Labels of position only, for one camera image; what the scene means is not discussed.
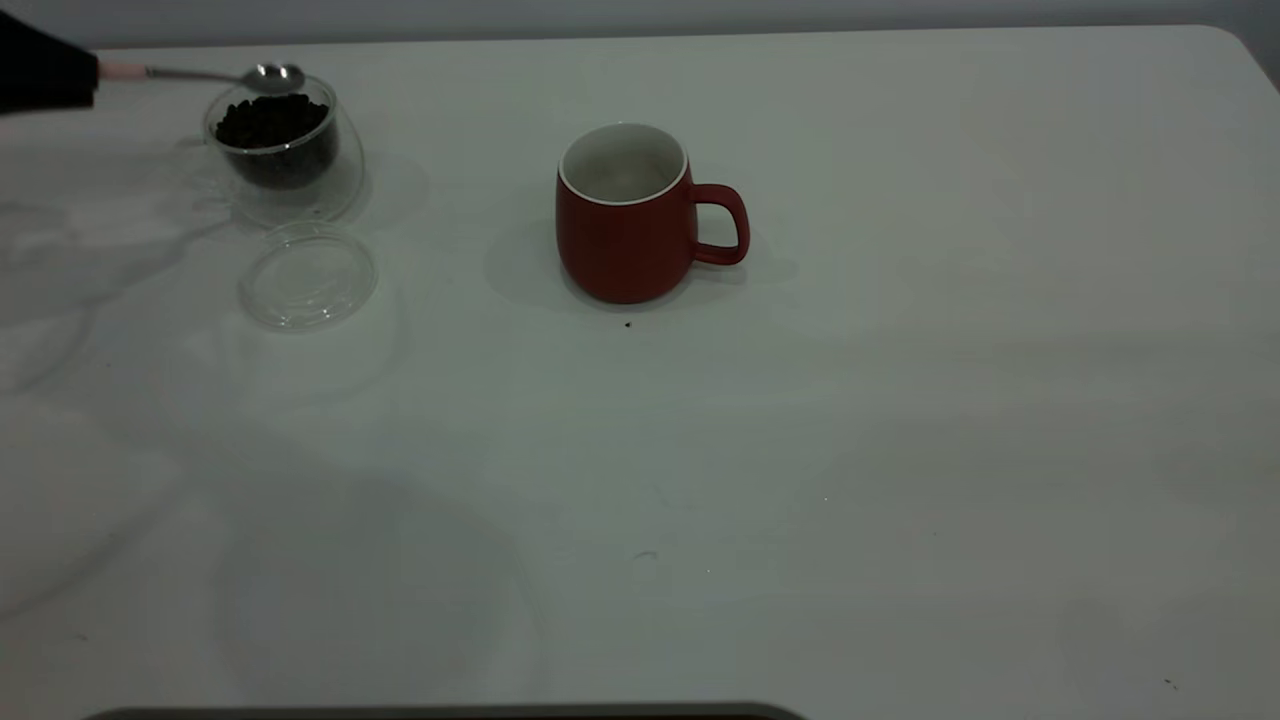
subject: metal spoon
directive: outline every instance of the metal spoon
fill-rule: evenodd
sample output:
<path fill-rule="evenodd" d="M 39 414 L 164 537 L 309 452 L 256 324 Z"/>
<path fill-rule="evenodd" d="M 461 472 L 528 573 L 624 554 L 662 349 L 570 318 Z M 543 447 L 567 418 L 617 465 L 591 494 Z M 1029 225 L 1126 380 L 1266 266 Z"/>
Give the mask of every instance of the metal spoon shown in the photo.
<path fill-rule="evenodd" d="M 102 63 L 99 77 L 106 79 L 157 78 L 157 79 L 211 79 L 215 82 L 234 82 L 262 95 L 284 95 L 300 90 L 307 81 L 302 68 L 292 64 L 262 63 L 253 65 L 242 76 L 228 76 L 204 70 L 179 70 L 175 68 L 154 68 L 151 65 L 129 65 Z"/>

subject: glass jar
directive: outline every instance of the glass jar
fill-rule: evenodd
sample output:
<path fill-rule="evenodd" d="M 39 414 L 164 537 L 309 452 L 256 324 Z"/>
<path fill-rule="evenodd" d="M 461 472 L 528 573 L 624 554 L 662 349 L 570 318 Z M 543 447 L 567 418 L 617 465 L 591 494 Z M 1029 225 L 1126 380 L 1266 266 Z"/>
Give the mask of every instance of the glass jar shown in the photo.
<path fill-rule="evenodd" d="M 298 220 L 330 220 L 346 210 L 365 179 L 365 154 L 356 128 L 323 79 L 307 76 L 303 108 L 328 108 L 320 124 L 269 147 L 236 147 L 218 138 L 228 113 L 247 111 L 260 94 L 237 85 L 205 111 L 205 145 L 214 155 L 218 183 L 232 206 L 268 227 Z"/>

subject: wall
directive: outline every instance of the wall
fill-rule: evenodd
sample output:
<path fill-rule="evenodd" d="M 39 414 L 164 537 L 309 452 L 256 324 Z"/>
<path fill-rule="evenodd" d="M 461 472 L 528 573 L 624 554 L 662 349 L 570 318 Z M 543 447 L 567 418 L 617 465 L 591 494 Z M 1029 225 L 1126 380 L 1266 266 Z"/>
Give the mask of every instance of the wall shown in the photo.
<path fill-rule="evenodd" d="M 91 47 L 1204 23 L 1280 77 L 1280 0 L 0 0 Z"/>

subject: red mug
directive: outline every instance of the red mug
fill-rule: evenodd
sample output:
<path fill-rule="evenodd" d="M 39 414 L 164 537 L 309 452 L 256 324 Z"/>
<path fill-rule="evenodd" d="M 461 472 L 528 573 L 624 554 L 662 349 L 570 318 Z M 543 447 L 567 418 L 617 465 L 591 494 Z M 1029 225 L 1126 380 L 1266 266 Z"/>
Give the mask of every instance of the red mug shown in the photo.
<path fill-rule="evenodd" d="M 737 246 L 698 242 L 699 202 L 730 211 Z M 644 302 L 676 287 L 694 260 L 741 263 L 751 228 L 733 188 L 694 184 L 680 141 L 618 123 L 584 135 L 561 158 L 556 241 L 582 290 L 608 302 Z"/>

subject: white table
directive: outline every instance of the white table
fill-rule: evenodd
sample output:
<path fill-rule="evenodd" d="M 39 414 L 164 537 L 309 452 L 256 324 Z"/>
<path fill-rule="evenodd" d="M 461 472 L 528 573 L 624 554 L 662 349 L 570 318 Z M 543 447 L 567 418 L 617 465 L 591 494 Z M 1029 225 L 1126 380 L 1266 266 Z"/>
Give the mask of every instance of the white table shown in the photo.
<path fill-rule="evenodd" d="M 329 79 L 381 282 L 246 319 L 209 86 L 0 120 L 0 715 L 1280 714 L 1280 97 L 1230 36 L 111 56 Z M 556 161 L 616 119 L 741 191 L 744 265 L 566 284 Z"/>

